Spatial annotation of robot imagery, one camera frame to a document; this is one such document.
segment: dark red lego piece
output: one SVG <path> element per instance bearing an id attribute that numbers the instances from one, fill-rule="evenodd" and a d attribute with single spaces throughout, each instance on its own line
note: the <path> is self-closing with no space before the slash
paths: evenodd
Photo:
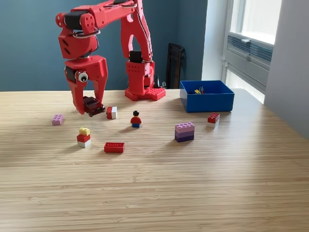
<path id="1" fill-rule="evenodd" d="M 83 134 L 77 135 L 77 141 L 78 141 L 78 142 L 85 143 L 85 142 L 87 142 L 89 139 L 90 139 L 90 135 L 88 135 L 88 136 L 85 136 L 85 135 L 83 135 Z"/>
<path id="2" fill-rule="evenodd" d="M 220 114 L 218 113 L 212 113 L 208 119 L 207 119 L 207 122 L 209 123 L 216 123 L 220 118 Z"/>
<path id="3" fill-rule="evenodd" d="M 107 119 L 112 119 L 112 107 L 107 107 L 106 117 Z"/>
<path id="4" fill-rule="evenodd" d="M 123 153 L 125 150 L 125 143 L 106 143 L 104 152 L 106 153 Z"/>

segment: yellow lego brick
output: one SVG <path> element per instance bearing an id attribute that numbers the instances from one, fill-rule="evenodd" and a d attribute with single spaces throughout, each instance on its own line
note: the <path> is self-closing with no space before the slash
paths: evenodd
<path id="1" fill-rule="evenodd" d="M 88 128 L 83 128 L 82 127 L 82 128 L 79 129 L 79 134 L 88 136 L 88 135 L 90 135 L 90 130 Z"/>

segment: white wall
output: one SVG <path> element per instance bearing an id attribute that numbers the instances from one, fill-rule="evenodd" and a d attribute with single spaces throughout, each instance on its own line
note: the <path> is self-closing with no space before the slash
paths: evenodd
<path id="1" fill-rule="evenodd" d="M 265 105 L 309 138 L 309 0 L 282 0 Z"/>
<path id="2" fill-rule="evenodd" d="M 208 0 L 202 80 L 221 80 L 227 6 L 228 0 Z"/>

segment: blue plastic bin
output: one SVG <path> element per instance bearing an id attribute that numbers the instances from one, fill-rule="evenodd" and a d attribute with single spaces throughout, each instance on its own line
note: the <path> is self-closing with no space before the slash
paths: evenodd
<path id="1" fill-rule="evenodd" d="M 204 87 L 205 94 L 194 90 Z M 180 98 L 186 112 L 232 111 L 235 93 L 222 81 L 181 81 Z"/>

